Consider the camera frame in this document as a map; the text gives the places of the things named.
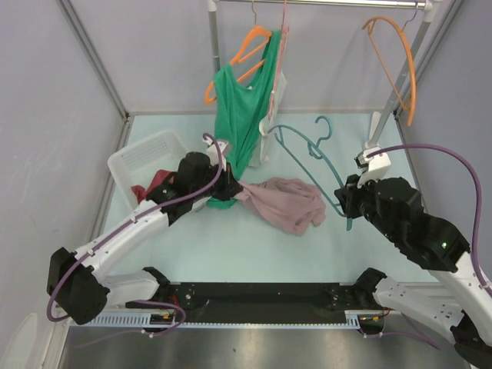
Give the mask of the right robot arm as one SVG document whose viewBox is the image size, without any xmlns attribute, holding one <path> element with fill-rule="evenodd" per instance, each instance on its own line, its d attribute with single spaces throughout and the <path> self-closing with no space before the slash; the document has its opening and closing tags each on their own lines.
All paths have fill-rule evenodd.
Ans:
<svg viewBox="0 0 492 369">
<path fill-rule="evenodd" d="M 385 273 L 368 268 L 354 289 L 363 308 L 394 309 L 436 331 L 475 368 L 491 366 L 491 297 L 474 270 L 471 247 L 449 221 L 427 214 L 421 193 L 403 178 L 358 186 L 351 175 L 334 195 L 344 216 L 364 218 L 407 260 L 428 271 L 456 301 L 440 303 L 404 287 Z"/>
</svg>

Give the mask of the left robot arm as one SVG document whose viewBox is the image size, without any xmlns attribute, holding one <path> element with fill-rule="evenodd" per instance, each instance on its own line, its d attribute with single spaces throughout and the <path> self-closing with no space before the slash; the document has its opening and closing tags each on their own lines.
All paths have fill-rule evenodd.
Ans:
<svg viewBox="0 0 492 369">
<path fill-rule="evenodd" d="M 228 201 L 241 190 L 230 164 L 214 164 L 201 152 L 186 154 L 177 171 L 165 173 L 154 183 L 120 225 L 75 251 L 59 248 L 51 256 L 48 318 L 56 321 L 51 312 L 55 305 L 79 325 L 115 305 L 165 305 L 170 298 L 169 281 L 156 268 L 117 276 L 111 275 L 111 270 L 147 238 L 197 211 L 208 200 Z"/>
</svg>

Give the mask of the pink tank top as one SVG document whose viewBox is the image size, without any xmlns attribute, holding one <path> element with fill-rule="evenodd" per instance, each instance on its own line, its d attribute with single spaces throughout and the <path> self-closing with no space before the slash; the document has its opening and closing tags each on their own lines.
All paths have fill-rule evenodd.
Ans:
<svg viewBox="0 0 492 369">
<path fill-rule="evenodd" d="M 312 225 L 320 226 L 326 219 L 322 193 L 313 184 L 299 178 L 270 178 L 267 181 L 241 184 L 243 190 L 235 199 L 286 234 L 302 236 Z"/>
</svg>

